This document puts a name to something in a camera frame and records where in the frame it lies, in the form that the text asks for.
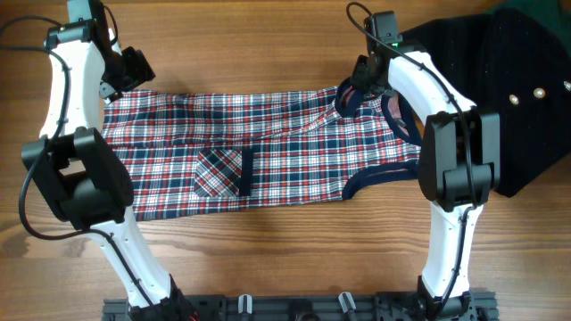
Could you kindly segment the plaid sleeveless dress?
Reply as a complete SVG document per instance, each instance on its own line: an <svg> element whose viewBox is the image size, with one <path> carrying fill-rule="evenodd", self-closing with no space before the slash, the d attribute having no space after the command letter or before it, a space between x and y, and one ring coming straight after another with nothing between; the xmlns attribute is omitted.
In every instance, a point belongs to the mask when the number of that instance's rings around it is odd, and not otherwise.
<svg viewBox="0 0 571 321"><path fill-rule="evenodd" d="M335 88L273 94L137 90L104 109L139 221L351 199L418 173L421 136L400 98L350 115Z"/></svg>

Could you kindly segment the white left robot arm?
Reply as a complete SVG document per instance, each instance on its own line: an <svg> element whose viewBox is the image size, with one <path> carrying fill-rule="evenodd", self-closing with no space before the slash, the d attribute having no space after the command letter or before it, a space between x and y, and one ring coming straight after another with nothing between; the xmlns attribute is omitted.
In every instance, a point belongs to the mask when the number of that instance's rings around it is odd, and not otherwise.
<svg viewBox="0 0 571 321"><path fill-rule="evenodd" d="M120 48L117 35L95 20L50 28L45 50L53 66L51 108L39 139L22 148L27 183L71 223L72 236L98 243L128 294L127 319L198 319L142 236L129 173L99 128L99 103L154 79L153 70L141 51Z"/></svg>

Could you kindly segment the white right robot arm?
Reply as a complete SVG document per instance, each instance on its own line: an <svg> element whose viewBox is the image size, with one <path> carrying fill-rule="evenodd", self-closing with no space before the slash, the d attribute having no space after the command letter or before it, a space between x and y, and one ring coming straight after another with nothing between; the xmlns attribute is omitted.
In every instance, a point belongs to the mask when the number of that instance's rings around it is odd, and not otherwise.
<svg viewBox="0 0 571 321"><path fill-rule="evenodd" d="M492 292L468 281L474 232L490 192L500 181L498 114L477 111L423 51L373 50L358 58L339 94L350 114L357 103L397 96L424 125L418 183L429 201L431 231L425 267L413 292L373 296L376 320L494 320Z"/></svg>

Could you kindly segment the black knit jacket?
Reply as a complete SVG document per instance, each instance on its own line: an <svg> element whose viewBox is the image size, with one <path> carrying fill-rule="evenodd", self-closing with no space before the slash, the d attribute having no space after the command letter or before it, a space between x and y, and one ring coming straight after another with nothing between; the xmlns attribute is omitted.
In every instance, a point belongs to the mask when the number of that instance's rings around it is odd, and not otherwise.
<svg viewBox="0 0 571 321"><path fill-rule="evenodd" d="M404 31L477 106L501 118L501 181L512 197L570 152L570 58L557 36L514 7Z"/></svg>

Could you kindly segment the green garment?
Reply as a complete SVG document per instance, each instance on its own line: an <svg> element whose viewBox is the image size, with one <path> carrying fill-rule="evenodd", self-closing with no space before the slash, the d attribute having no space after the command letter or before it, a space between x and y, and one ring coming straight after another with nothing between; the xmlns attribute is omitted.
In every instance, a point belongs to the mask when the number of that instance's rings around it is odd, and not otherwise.
<svg viewBox="0 0 571 321"><path fill-rule="evenodd" d="M488 13L514 9L542 24L561 42L570 42L570 9L559 0L507 0L496 4Z"/></svg>

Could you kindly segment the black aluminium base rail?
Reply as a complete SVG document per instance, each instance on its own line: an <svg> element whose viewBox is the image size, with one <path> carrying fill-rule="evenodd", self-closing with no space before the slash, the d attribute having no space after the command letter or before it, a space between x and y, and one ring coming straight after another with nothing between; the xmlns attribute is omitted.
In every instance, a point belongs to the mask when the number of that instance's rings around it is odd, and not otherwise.
<svg viewBox="0 0 571 321"><path fill-rule="evenodd" d="M375 295L290 297L186 296L198 311L198 320L419 320L424 303L414 292L378 292ZM495 292L468 295L468 307L450 298L436 320L500 320ZM101 320L131 320L126 300L105 300Z"/></svg>

